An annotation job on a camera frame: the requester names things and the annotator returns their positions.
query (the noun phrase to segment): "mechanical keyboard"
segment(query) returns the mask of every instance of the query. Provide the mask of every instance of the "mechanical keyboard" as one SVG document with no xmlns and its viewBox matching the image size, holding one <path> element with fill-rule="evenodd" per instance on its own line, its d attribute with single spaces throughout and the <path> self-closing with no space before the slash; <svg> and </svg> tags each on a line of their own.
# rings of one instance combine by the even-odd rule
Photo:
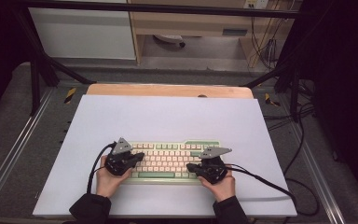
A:
<svg viewBox="0 0 358 224">
<path fill-rule="evenodd" d="M 126 184 L 197 185 L 196 174 L 189 173 L 188 163 L 200 163 L 200 153 L 207 147 L 220 147 L 215 140 L 185 142 L 130 142 L 132 154 L 143 152 L 145 157 L 132 169 Z"/>
</svg>

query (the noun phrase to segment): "white table surface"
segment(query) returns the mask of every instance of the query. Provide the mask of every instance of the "white table surface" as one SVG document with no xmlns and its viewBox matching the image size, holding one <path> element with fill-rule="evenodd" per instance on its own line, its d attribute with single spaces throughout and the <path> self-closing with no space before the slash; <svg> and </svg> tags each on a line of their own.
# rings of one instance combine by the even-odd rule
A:
<svg viewBox="0 0 358 224">
<path fill-rule="evenodd" d="M 71 216 L 69 208 L 86 192 L 96 157 L 119 137 L 156 142 L 219 140 L 221 147 L 233 149 L 224 156 L 226 163 L 287 189 L 257 100 L 84 95 L 34 215 Z M 233 175 L 248 216 L 296 216 L 288 196 L 248 175 Z M 213 195 L 203 186 L 122 185 L 111 201 L 112 217 L 214 216 Z"/>
</svg>

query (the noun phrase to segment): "black sleeve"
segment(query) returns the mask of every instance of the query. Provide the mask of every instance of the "black sleeve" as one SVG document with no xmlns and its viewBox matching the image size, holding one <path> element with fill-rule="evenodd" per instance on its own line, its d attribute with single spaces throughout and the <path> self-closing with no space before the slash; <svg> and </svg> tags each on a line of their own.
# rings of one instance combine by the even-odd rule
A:
<svg viewBox="0 0 358 224">
<path fill-rule="evenodd" d="M 96 194 L 84 194 L 69 209 L 76 221 L 63 224 L 104 224 L 109 217 L 111 202 Z"/>
<path fill-rule="evenodd" d="M 213 210 L 219 224 L 249 223 L 236 196 L 227 198 L 220 203 L 214 202 Z"/>
</svg>

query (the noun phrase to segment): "white cabinet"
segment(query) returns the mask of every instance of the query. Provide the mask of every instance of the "white cabinet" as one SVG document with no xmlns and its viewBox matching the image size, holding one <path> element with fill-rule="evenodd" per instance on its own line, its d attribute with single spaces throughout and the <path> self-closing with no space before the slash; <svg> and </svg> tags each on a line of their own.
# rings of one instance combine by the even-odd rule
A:
<svg viewBox="0 0 358 224">
<path fill-rule="evenodd" d="M 128 12 L 51 8 L 30 11 L 43 47 L 51 57 L 135 60 Z"/>
</svg>

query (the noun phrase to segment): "hand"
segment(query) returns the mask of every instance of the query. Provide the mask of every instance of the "hand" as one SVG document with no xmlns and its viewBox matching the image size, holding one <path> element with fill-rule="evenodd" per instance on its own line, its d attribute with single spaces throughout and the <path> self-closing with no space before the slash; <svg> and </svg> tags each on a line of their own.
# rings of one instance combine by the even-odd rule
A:
<svg viewBox="0 0 358 224">
<path fill-rule="evenodd" d="M 216 184 L 209 183 L 208 180 L 202 176 L 199 176 L 198 179 L 203 187 L 212 192 L 218 203 L 235 195 L 235 178 L 232 176 L 232 171 L 230 170 L 227 171 L 225 178 Z"/>
<path fill-rule="evenodd" d="M 101 157 L 101 167 L 104 167 L 107 156 Z M 120 184 L 130 177 L 132 168 L 128 169 L 124 175 L 112 175 L 105 168 L 97 171 L 97 194 L 106 198 L 112 197 Z"/>
</svg>

